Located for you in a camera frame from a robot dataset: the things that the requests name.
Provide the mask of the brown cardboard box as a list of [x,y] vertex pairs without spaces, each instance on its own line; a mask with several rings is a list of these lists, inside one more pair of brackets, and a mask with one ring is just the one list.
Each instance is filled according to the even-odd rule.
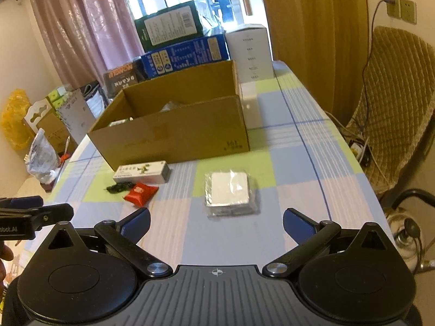
[[[184,106],[162,113],[170,101]],[[129,117],[134,120],[109,127]],[[112,169],[249,151],[234,61],[186,68],[121,90],[88,136]]]

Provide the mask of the white square pack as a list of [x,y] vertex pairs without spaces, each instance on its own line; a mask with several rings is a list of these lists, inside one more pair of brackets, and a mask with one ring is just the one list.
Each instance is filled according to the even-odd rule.
[[211,219],[247,216],[260,212],[257,182],[245,171],[206,173],[204,198],[206,214]]

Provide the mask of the yellow plastic bag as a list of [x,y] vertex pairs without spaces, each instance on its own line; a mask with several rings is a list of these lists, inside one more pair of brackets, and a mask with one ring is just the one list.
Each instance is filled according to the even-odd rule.
[[25,150],[35,134],[24,120],[31,103],[25,90],[16,89],[8,97],[1,111],[1,131],[15,151]]

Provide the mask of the plaid tablecloth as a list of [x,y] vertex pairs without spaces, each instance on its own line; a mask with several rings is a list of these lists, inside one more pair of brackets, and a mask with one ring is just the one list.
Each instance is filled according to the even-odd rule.
[[344,228],[388,228],[359,162],[296,75],[239,84],[232,61],[191,67],[129,87],[94,123],[50,198],[93,226],[134,211],[108,187],[120,166],[168,180],[148,203],[142,249],[172,266],[263,266],[295,246],[287,208]]

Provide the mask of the silver foil pouch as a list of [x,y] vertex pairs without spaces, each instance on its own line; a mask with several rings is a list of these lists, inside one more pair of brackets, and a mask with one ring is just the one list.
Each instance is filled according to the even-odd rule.
[[182,104],[182,103],[170,101],[167,104],[165,104],[160,111],[163,113],[163,112],[167,112],[167,111],[170,111],[170,110],[175,110],[175,109],[178,109],[178,108],[182,108],[183,106],[184,106],[184,104]]

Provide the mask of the white plastic bag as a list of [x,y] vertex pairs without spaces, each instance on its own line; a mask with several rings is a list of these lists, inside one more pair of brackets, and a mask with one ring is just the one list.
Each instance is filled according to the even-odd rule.
[[40,128],[25,156],[27,172],[41,184],[50,184],[60,172],[60,158]]

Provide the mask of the white ointment box green bird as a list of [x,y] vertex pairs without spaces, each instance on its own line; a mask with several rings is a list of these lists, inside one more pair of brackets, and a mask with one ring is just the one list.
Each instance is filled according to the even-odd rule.
[[168,181],[170,167],[166,161],[119,166],[113,175],[115,183],[144,183],[160,185]]

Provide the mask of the wall power socket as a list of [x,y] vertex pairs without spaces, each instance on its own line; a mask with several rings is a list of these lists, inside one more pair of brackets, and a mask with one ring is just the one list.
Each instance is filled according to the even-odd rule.
[[384,0],[387,16],[409,24],[417,23],[417,4],[411,0]]

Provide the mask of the green barcode box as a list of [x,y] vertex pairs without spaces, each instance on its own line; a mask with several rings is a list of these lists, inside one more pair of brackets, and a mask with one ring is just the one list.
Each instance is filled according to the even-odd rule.
[[129,117],[129,118],[121,119],[121,120],[112,121],[109,124],[109,127],[114,127],[116,125],[125,124],[125,123],[128,123],[128,122],[133,121],[133,120],[134,120],[133,117]]

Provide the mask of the white printed paper bag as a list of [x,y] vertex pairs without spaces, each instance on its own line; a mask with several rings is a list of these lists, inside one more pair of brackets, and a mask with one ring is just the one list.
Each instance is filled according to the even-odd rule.
[[56,111],[77,144],[86,137],[96,121],[80,89],[69,92]]

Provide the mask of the green tissue boxes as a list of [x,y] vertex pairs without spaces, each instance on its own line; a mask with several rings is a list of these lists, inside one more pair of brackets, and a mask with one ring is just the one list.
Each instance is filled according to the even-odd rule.
[[50,103],[50,105],[57,110],[60,108],[63,103],[69,98],[70,94],[73,91],[73,87],[71,85],[61,85],[60,87],[52,90],[47,96],[46,99]]

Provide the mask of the brown curtain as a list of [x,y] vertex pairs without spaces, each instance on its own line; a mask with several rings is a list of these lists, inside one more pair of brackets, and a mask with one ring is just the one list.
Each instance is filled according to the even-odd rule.
[[322,109],[347,124],[369,48],[367,0],[263,0],[274,58]]

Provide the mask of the blue carton box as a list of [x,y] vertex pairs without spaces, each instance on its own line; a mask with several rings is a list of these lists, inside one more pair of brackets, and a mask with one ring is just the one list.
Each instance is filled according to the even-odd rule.
[[224,34],[198,37],[165,46],[141,57],[149,79],[165,74],[229,59]]

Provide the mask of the cardboard hanger package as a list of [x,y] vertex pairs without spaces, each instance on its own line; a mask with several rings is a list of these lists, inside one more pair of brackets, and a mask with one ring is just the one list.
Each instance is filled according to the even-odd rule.
[[44,130],[46,139],[56,153],[64,153],[67,140],[69,140],[67,153],[71,154],[77,148],[77,143],[47,99],[33,103],[27,110],[24,120],[34,133],[39,129]]

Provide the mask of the red small packet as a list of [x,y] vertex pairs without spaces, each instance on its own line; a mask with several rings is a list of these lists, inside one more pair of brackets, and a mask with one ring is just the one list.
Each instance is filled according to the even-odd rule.
[[144,183],[137,183],[130,192],[124,196],[124,200],[133,204],[134,206],[141,208],[156,195],[159,187],[149,186]]

